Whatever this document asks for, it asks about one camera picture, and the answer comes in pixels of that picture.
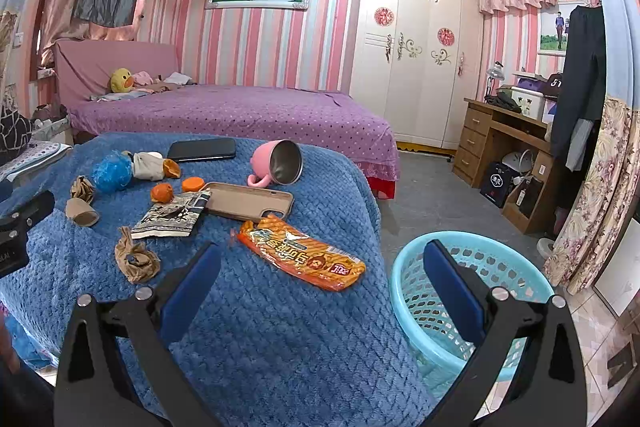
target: polka dot bedspread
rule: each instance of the polka dot bedspread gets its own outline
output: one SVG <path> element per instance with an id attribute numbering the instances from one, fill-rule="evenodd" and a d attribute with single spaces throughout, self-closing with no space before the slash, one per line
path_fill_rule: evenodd
<path id="1" fill-rule="evenodd" d="M 186 86 L 132 100 L 69 108 L 74 128 L 289 138 L 340 152 L 367 177 L 395 182 L 399 156 L 389 124 L 346 94 L 277 87 Z"/>

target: bed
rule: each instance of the bed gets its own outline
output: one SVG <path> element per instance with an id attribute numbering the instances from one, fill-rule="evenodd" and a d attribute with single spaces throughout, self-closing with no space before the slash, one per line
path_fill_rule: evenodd
<path id="1" fill-rule="evenodd" d="M 75 298 L 132 294 L 114 262 L 118 227 L 149 207 L 152 182 L 99 194 L 100 220 L 82 229 L 66 219 L 70 184 L 112 149 L 158 150 L 200 135 L 104 134 L 77 146 L 0 204 L 5 214 L 48 188 L 56 208 L 30 232 L 29 265 L 0 280 L 0 300 L 42 346 L 59 352 Z M 258 140 L 236 140 L 233 160 L 183 164 L 183 178 L 242 183 Z M 328 292 L 275 269 L 230 233 L 239 222 L 202 216 L 187 238 L 149 238 L 164 274 L 184 265 L 205 242 L 223 246 L 222 270 L 172 354 L 225 426 L 414 427 L 433 407 L 388 296 L 380 254 L 380 213 L 363 174 L 345 156 L 302 146 L 302 178 L 287 187 L 294 205 L 287 222 L 360 257 L 366 272 L 350 288 Z M 177 186 L 180 180 L 172 182 Z M 123 356 L 145 406 L 159 412 L 129 344 Z"/>
<path id="2" fill-rule="evenodd" d="M 244 86 L 186 86 L 117 102 L 104 94 L 112 71 L 168 77 L 178 71 L 173 46 L 149 42 L 59 40 L 54 48 L 60 99 L 72 126 L 105 132 L 198 132 L 265 140 L 289 138 L 343 153 L 370 188 L 393 198 L 399 155 L 389 124 L 340 92 Z"/>

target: gray floor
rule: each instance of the gray floor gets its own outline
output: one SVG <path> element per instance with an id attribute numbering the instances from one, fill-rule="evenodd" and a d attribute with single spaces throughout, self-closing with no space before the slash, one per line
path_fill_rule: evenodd
<path id="1" fill-rule="evenodd" d="M 543 259 L 536 249 L 538 237 L 524 235 L 502 217 L 500 208 L 453 174 L 446 158 L 401 152 L 400 165 L 395 199 L 378 202 L 388 273 L 404 245 L 423 233 L 439 230 L 491 237 L 542 267 Z"/>

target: blue plastic basket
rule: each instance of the blue plastic basket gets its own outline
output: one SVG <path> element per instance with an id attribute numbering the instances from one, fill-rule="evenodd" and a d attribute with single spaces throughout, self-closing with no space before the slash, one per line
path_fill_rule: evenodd
<path id="1" fill-rule="evenodd" d="M 422 265 L 425 245 L 439 239 L 458 264 L 472 268 L 489 287 L 503 286 L 518 299 L 546 302 L 553 290 L 540 271 L 515 250 L 466 232 L 433 232 L 417 237 L 396 258 L 391 272 L 391 302 L 416 356 L 425 384 L 441 398 L 474 351 L 451 322 Z M 511 380 L 524 347 L 516 339 L 498 381 Z"/>

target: wardrobe door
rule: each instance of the wardrobe door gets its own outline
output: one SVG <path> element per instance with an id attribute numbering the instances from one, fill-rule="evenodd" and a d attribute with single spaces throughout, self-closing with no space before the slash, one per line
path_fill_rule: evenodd
<path id="1" fill-rule="evenodd" d="M 411 141 L 421 112 L 429 34 L 427 0 L 398 0 L 398 21 L 385 118 L 396 139 Z"/>
<path id="2" fill-rule="evenodd" d="M 458 60 L 461 0 L 423 1 L 429 6 L 429 26 L 415 135 L 420 144 L 442 147 Z"/>
<path id="3" fill-rule="evenodd" d="M 465 124 L 465 98 L 476 99 L 480 62 L 482 54 L 482 14 L 478 9 L 479 0 L 462 0 L 460 10 L 460 46 L 458 67 L 453 84 L 453 96 L 447 128 L 444 133 L 444 149 L 457 149 L 460 134 Z"/>
<path id="4" fill-rule="evenodd" d="M 360 0 L 349 94 L 382 117 L 393 63 L 397 13 L 398 0 Z"/>

